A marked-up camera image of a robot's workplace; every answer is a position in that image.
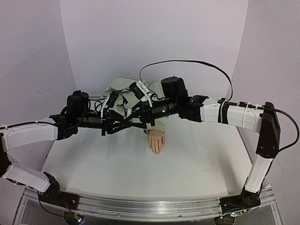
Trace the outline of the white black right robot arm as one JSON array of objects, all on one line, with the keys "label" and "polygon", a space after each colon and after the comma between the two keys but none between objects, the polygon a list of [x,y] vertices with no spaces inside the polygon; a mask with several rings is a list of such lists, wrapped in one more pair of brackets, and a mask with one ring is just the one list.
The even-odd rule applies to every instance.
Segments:
[{"label": "white black right robot arm", "polygon": [[164,134],[158,129],[158,119],[173,114],[189,121],[215,122],[259,133],[257,156],[242,194],[259,193],[270,166],[279,153],[280,125],[272,103],[252,105],[201,95],[190,97],[183,79],[175,76],[163,79],[157,89],[142,81],[131,82],[129,89],[141,105],[137,111],[129,109],[127,119],[140,116],[150,132],[149,145],[155,153],[159,153],[164,144]]}]

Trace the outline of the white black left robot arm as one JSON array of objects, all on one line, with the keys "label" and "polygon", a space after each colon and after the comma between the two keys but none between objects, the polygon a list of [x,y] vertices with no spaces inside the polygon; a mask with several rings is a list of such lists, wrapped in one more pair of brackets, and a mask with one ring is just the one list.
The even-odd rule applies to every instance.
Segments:
[{"label": "white black left robot arm", "polygon": [[43,193],[54,205],[60,204],[63,193],[58,181],[47,172],[39,172],[18,163],[8,152],[27,144],[67,139],[77,134],[79,128],[101,129],[102,135],[114,134],[129,127],[146,128],[142,103],[122,116],[111,110],[116,100],[117,93],[113,92],[105,99],[101,112],[94,112],[90,110],[88,93],[78,90],[67,97],[67,105],[61,113],[49,117],[53,122],[33,121],[1,127],[0,176]]}]

